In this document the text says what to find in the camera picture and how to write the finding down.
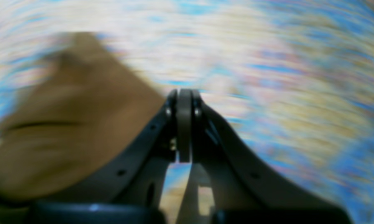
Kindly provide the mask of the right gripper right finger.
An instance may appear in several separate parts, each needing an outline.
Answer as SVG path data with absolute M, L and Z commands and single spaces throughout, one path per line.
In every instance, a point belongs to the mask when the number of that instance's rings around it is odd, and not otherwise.
M 180 162 L 208 175 L 211 224 L 350 224 L 340 207 L 286 180 L 238 137 L 197 90 L 178 95 Z

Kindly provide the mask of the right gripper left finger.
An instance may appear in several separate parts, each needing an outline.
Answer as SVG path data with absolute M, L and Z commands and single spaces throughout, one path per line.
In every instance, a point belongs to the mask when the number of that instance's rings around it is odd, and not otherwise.
M 36 202 L 29 224 L 165 224 L 159 210 L 168 165 L 176 159 L 177 90 L 134 141 L 91 176 Z

